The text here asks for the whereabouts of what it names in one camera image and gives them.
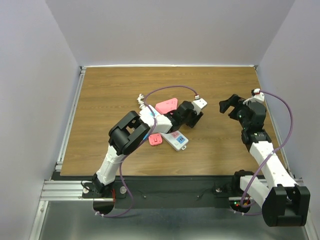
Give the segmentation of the white multicolour power strip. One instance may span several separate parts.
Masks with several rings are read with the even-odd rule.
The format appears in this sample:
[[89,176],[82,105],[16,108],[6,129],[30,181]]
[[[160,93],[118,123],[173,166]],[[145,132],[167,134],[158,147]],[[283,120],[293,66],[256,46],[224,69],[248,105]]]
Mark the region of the white multicolour power strip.
[[[161,114],[151,105],[149,105],[152,109],[152,112],[155,117],[160,116]],[[151,117],[153,117],[152,112],[147,106],[140,107],[141,110],[139,112],[140,115],[144,116],[146,114],[150,114]],[[167,141],[177,152],[180,150],[185,150],[187,148],[187,143],[189,140],[180,132],[175,131],[171,133],[159,133],[162,136],[162,140]]]

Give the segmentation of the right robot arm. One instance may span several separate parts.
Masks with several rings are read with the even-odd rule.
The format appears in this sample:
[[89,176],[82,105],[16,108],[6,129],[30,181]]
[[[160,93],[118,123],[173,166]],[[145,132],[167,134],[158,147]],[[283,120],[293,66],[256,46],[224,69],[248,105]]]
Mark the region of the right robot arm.
[[[241,140],[259,165],[255,173],[235,172],[230,189],[233,194],[242,195],[238,205],[243,209],[250,207],[246,197],[258,204],[269,227],[302,227],[307,222],[311,194],[307,187],[298,185],[278,158],[264,130],[267,115],[264,100],[265,94],[258,91],[248,99],[233,94],[219,102],[221,113],[234,108],[228,116],[240,123]],[[260,182],[258,173],[263,173],[266,185]]]

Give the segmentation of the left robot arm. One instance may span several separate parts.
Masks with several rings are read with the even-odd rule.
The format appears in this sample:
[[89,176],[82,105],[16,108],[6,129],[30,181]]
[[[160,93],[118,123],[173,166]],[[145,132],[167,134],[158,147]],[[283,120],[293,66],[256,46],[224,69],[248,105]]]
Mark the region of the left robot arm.
[[204,115],[207,106],[203,99],[183,101],[176,110],[166,114],[154,114],[152,108],[140,113],[130,111],[109,131],[108,148],[101,167],[92,177],[94,191],[100,197],[111,193],[111,184],[116,173],[128,155],[133,153],[149,134],[170,134],[182,125],[193,128]]

